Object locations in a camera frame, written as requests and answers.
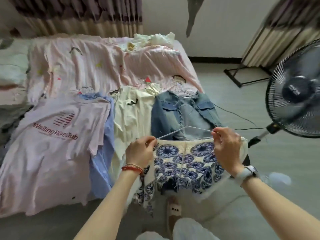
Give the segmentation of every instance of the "watch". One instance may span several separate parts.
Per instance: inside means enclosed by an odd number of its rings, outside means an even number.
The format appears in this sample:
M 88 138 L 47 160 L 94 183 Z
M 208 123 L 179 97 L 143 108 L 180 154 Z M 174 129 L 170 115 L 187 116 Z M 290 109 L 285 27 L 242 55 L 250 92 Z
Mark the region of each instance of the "watch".
M 238 173 L 234 179 L 235 182 L 241 186 L 243 181 L 248 177 L 259 178 L 258 170 L 254 166 L 245 166 L 242 172 Z

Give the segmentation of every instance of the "black baseboard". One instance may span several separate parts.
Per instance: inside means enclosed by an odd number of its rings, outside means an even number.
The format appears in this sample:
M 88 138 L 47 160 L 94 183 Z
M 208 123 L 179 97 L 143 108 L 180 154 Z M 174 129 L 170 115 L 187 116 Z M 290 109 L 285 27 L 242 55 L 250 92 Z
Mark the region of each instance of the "black baseboard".
M 198 56 L 189 56 L 191 62 L 194 63 L 221 63 L 221 64 L 240 64 L 242 58 L 234 57 L 198 57 Z

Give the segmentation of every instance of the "black cable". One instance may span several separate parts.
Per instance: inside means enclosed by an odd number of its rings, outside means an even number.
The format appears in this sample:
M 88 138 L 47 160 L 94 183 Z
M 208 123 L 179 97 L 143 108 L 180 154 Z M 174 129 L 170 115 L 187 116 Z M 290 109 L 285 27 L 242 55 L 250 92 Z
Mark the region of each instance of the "black cable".
M 251 130 L 251 129 L 266 129 L 266 127 L 262 127 L 262 128 L 248 128 L 248 129 L 234 129 L 234 131 L 246 131 L 246 130 Z
M 228 111 L 228 110 L 226 110 L 226 109 L 224 109 L 224 108 L 221 108 L 221 107 L 219 107 L 219 106 L 216 105 L 216 104 L 214 104 L 214 105 L 215 105 L 216 107 L 218 107 L 218 108 L 220 108 L 220 109 L 228 112 L 228 113 L 232 113 L 232 114 L 238 116 L 239 118 L 244 119 L 244 120 L 246 120 L 246 121 L 249 121 L 251 124 L 254 124 L 255 126 L 257 126 L 257 125 L 256 125 L 255 123 L 253 123 L 251 120 L 248 120 L 248 119 L 246 119 L 246 118 L 244 118 L 244 117 L 241 117 L 240 115 L 238 115 L 238 114 L 236 114 L 236 113 L 233 113 L 233 112 Z

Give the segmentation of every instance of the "electric fan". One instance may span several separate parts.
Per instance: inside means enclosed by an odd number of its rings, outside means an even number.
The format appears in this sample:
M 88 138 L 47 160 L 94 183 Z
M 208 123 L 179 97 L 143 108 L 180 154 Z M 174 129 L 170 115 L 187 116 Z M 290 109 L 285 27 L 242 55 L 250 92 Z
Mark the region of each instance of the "electric fan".
M 320 39 L 278 64 L 267 86 L 266 109 L 273 122 L 249 141 L 249 147 L 279 130 L 320 138 Z

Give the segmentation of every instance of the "red bracelet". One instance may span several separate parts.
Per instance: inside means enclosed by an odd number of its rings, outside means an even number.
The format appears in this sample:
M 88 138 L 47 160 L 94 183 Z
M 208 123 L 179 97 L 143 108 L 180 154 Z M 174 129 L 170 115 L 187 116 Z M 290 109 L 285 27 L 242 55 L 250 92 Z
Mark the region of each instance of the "red bracelet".
M 143 170 L 139 167 L 136 167 L 136 166 L 133 166 L 133 165 L 125 165 L 124 167 L 121 168 L 123 171 L 126 171 L 126 170 L 132 170 L 132 171 L 135 171 L 135 172 L 138 172 L 139 174 L 142 174 L 143 173 Z

